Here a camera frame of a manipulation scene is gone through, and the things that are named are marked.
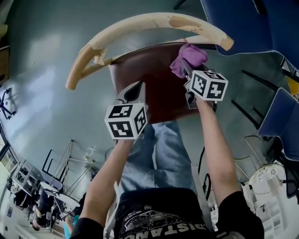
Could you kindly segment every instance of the teal shirt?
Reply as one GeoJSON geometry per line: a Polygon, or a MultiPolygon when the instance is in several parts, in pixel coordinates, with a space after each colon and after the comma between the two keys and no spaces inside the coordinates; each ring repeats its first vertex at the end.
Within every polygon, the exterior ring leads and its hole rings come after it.
{"type": "MultiPolygon", "coordinates": [[[[75,216],[74,216],[74,222],[73,222],[74,225],[75,225],[76,222],[79,220],[79,217],[80,217],[79,215],[75,215],[75,216]]],[[[70,237],[71,237],[70,231],[69,231],[69,229],[67,228],[66,223],[64,223],[64,235],[65,235],[65,238],[66,238],[66,239],[70,239],[70,237]]]]}

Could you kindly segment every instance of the yellow object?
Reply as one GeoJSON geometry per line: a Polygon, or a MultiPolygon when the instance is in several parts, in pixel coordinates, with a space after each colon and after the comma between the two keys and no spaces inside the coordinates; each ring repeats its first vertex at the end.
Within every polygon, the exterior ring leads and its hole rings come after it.
{"type": "Polygon", "coordinates": [[[0,26],[0,39],[5,36],[5,34],[7,32],[7,28],[8,28],[7,25],[1,25],[0,26]]]}
{"type": "Polygon", "coordinates": [[[299,83],[294,81],[292,78],[286,76],[286,81],[288,82],[291,94],[299,99],[299,83]]]}

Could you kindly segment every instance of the black sleeve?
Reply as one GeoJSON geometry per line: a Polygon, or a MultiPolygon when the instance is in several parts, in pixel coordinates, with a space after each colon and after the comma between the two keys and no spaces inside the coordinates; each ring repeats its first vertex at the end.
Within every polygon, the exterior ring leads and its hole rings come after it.
{"type": "Polygon", "coordinates": [[[71,234],[72,239],[79,238],[103,238],[104,228],[100,223],[89,219],[89,218],[79,218],[78,222],[75,224],[75,228],[71,234]]]}
{"type": "Polygon", "coordinates": [[[217,227],[220,232],[238,232],[246,239],[264,239],[262,221],[247,206],[242,192],[226,197],[218,213],[217,227]]]}

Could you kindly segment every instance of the curved wooden backrest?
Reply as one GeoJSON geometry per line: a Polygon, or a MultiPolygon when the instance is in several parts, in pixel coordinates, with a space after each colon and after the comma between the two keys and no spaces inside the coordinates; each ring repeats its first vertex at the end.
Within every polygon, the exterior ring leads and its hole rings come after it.
{"type": "Polygon", "coordinates": [[[194,41],[195,38],[192,37],[193,43],[217,44],[225,50],[229,50],[234,44],[234,41],[223,31],[196,17],[177,13],[149,13],[133,16],[99,32],[82,48],[72,66],[66,88],[75,90],[79,80],[109,65],[114,59],[118,58],[113,57],[104,60],[109,44],[132,32],[150,28],[174,28],[194,32],[202,37],[198,36],[197,41],[194,41]],[[95,57],[95,64],[86,68],[93,57],[95,57]]]}

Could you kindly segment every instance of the white cube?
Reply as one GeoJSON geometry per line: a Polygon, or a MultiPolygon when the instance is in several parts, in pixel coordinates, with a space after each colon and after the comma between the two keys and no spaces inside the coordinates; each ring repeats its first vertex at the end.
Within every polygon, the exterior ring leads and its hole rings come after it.
{"type": "Polygon", "coordinates": [[[144,103],[108,106],[105,123],[114,140],[135,140],[146,124],[144,103]]]}
{"type": "Polygon", "coordinates": [[[189,90],[203,100],[223,100],[228,80],[219,73],[194,70],[189,90]]]}

